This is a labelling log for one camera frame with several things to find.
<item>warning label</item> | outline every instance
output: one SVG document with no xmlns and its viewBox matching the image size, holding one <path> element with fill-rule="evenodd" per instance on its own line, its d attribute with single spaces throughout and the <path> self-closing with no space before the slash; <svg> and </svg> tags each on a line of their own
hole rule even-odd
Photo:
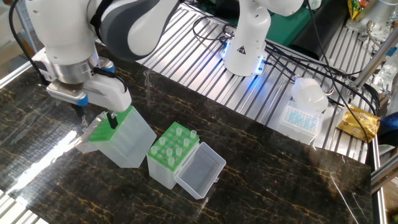
<svg viewBox="0 0 398 224">
<path fill-rule="evenodd" d="M 238 52 L 239 52 L 239 53 L 242 53 L 242 54 L 246 54 L 246 51 L 244 50 L 244 46 L 240 47 L 240 48 L 238 49 Z"/>
</svg>

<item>white plastic container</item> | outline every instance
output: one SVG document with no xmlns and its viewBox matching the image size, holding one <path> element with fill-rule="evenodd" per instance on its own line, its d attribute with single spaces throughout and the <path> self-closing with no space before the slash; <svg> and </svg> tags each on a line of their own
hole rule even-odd
<svg viewBox="0 0 398 224">
<path fill-rule="evenodd" d="M 328 98 L 320 85 L 312 78 L 298 78 L 292 87 L 292 97 L 300 106 L 324 111 L 329 104 Z"/>
<path fill-rule="evenodd" d="M 109 131 L 108 119 L 103 119 L 90 136 L 90 142 L 119 167 L 138 168 L 154 143 L 156 134 L 132 106 L 118 114 L 117 119 L 119 125 L 113 132 Z M 104 137 L 95 138 L 100 132 L 104 133 Z"/>
<path fill-rule="evenodd" d="M 174 172 L 147 156 L 149 175 L 168 189 L 176 183 L 195 199 L 204 198 L 226 161 L 206 143 L 197 144 Z"/>
<path fill-rule="evenodd" d="M 75 144 L 75 148 L 77 148 L 82 153 L 89 153 L 98 150 L 91 144 L 88 138 L 104 118 L 106 118 L 106 112 L 102 112 L 94 119 L 93 122 L 91 122 L 91 124 L 87 128 L 83 128 L 84 133 Z"/>
<path fill-rule="evenodd" d="M 280 117 L 277 131 L 296 141 L 310 144 L 322 128 L 323 114 L 289 101 Z"/>
</svg>

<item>marble tabletop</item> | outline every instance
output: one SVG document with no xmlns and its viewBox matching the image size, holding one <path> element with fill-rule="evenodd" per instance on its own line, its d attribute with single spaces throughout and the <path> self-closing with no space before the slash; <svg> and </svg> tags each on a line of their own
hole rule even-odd
<svg viewBox="0 0 398 224">
<path fill-rule="evenodd" d="M 0 90 L 0 189 L 50 224 L 371 223 L 370 167 L 295 142 L 137 63 L 99 47 L 157 137 L 174 122 L 195 129 L 226 166 L 195 200 L 73 148 L 82 120 L 51 98 L 32 70 Z M 85 108 L 91 122 L 102 108 Z"/>
</svg>

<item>open box lid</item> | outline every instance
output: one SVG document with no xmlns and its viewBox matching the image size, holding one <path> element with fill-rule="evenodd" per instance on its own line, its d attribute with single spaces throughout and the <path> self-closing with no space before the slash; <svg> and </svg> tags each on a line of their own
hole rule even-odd
<svg viewBox="0 0 398 224">
<path fill-rule="evenodd" d="M 202 142 L 187 159 L 174 180 L 195 199 L 204 198 L 226 162 L 211 147 Z"/>
</svg>

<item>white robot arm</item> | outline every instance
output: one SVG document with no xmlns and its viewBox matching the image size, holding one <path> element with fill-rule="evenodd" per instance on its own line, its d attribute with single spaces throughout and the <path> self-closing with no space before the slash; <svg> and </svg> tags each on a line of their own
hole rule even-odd
<svg viewBox="0 0 398 224">
<path fill-rule="evenodd" d="M 179 4 L 179 0 L 26 1 L 45 45 L 33 59 L 51 82 L 48 93 L 74 105 L 93 103 L 123 112 L 131 104 L 130 93 L 109 75 L 113 63 L 98 57 L 96 35 L 118 58 L 139 60 L 156 48 Z M 106 75 L 93 72 L 96 67 Z"/>
<path fill-rule="evenodd" d="M 264 67 L 262 60 L 266 56 L 265 39 L 271 26 L 268 9 L 282 16 L 290 16 L 302 4 L 303 0 L 240 0 L 239 22 L 234 39 L 227 43 L 221 54 L 225 67 L 235 75 L 260 75 Z"/>
</svg>

